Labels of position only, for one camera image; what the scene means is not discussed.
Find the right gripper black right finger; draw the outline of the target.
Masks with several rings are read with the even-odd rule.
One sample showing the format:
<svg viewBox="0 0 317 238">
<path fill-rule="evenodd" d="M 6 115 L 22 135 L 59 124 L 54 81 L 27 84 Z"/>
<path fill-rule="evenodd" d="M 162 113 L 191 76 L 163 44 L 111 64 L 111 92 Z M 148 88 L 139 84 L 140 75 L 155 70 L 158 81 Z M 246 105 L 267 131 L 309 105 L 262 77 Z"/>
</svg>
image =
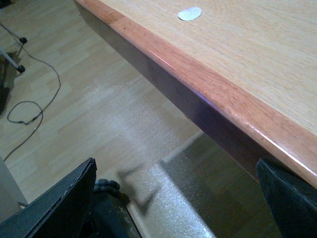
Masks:
<svg viewBox="0 0 317 238">
<path fill-rule="evenodd" d="M 317 236 L 317 189 L 298 176 L 260 159 L 256 165 L 260 187 L 284 238 Z"/>
</svg>

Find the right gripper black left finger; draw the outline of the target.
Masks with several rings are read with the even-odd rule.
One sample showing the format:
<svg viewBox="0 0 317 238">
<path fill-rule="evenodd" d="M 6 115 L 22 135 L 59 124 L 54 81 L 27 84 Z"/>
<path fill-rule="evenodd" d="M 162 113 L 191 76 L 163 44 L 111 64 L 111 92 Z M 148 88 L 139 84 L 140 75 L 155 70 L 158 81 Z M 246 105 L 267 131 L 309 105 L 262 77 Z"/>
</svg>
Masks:
<svg viewBox="0 0 317 238">
<path fill-rule="evenodd" d="M 87 159 L 0 225 L 2 238 L 77 238 L 88 213 L 96 161 Z"/>
</svg>

